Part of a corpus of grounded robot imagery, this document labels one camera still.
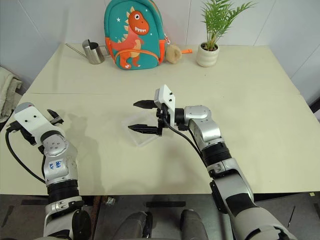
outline dinosaur print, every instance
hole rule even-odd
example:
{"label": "dinosaur print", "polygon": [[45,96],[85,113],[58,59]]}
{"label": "dinosaur print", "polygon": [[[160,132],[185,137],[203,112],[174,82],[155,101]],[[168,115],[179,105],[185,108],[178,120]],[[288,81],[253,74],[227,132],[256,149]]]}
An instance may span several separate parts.
{"label": "dinosaur print", "polygon": [[[144,19],[144,16],[140,11],[136,11],[132,6],[130,13],[126,12],[127,20],[124,25],[124,29],[128,32],[123,34],[121,38],[122,41],[118,42],[110,41],[111,47],[117,51],[133,49],[141,50],[141,45],[144,44],[144,41],[139,37],[146,35],[149,32],[149,24]],[[124,69],[130,69],[131,64],[127,62],[129,58],[132,58],[132,64],[136,67],[140,67],[138,64],[140,53],[135,51],[127,51],[119,54],[120,57],[120,66]]]}

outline potted plant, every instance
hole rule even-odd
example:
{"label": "potted plant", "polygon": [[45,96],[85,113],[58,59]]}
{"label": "potted plant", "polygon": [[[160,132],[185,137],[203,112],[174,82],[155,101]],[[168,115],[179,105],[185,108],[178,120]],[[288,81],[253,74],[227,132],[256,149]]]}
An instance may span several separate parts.
{"label": "potted plant", "polygon": [[218,59],[220,48],[217,41],[230,28],[238,14],[254,6],[251,1],[232,8],[230,0],[209,0],[202,9],[206,25],[206,42],[198,47],[196,62],[202,67],[213,66]]}

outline beige plush toy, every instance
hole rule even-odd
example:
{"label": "beige plush toy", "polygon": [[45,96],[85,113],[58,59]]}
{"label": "beige plush toy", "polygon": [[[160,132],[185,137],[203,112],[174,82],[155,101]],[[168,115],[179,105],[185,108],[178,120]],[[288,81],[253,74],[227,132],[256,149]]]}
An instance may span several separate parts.
{"label": "beige plush toy", "polygon": [[182,57],[180,48],[177,45],[169,44],[165,50],[165,59],[172,64],[176,64]]}

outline teal backpack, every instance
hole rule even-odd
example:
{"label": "teal backpack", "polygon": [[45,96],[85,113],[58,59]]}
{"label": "teal backpack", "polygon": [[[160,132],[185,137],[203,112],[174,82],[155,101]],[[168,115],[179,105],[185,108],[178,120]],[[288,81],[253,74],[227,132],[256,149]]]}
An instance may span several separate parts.
{"label": "teal backpack", "polygon": [[104,34],[121,69],[151,69],[164,60],[167,38],[152,0],[111,0],[104,14]]}

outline table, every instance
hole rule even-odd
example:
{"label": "table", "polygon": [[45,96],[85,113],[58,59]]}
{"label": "table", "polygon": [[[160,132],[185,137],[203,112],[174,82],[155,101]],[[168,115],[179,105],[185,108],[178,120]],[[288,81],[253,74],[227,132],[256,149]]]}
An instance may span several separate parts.
{"label": "table", "polygon": [[[81,49],[80,44],[74,47]],[[132,104],[153,99],[167,84],[176,107],[205,105],[254,193],[320,190],[320,124],[267,46],[221,46],[214,67],[196,54],[176,65],[120,70],[112,59],[99,65],[61,45],[21,99],[46,116],[64,119],[78,149],[81,195],[208,194],[211,179],[197,153],[180,136],[137,147],[121,121],[140,112]],[[10,155],[0,134],[0,192],[46,195],[46,187]],[[20,133],[10,135],[21,160],[41,176],[42,157]]]}

